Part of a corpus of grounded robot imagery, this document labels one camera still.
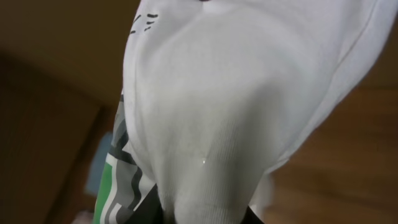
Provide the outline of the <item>white printed t-shirt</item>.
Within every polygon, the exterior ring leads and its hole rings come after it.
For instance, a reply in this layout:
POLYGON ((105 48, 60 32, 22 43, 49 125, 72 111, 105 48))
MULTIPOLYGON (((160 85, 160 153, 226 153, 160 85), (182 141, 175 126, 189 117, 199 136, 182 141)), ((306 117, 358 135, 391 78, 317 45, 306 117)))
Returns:
POLYGON ((392 0, 143 0, 95 223, 259 217, 280 168, 376 62, 392 0))

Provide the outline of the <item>clear plastic storage bin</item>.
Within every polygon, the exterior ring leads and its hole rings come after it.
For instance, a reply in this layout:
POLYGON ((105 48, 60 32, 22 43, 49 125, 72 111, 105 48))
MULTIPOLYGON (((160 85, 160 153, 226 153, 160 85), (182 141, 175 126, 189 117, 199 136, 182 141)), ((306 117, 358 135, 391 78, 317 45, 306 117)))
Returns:
POLYGON ((111 130, 136 0, 1 0, 1 222, 92 210, 91 160, 111 130))

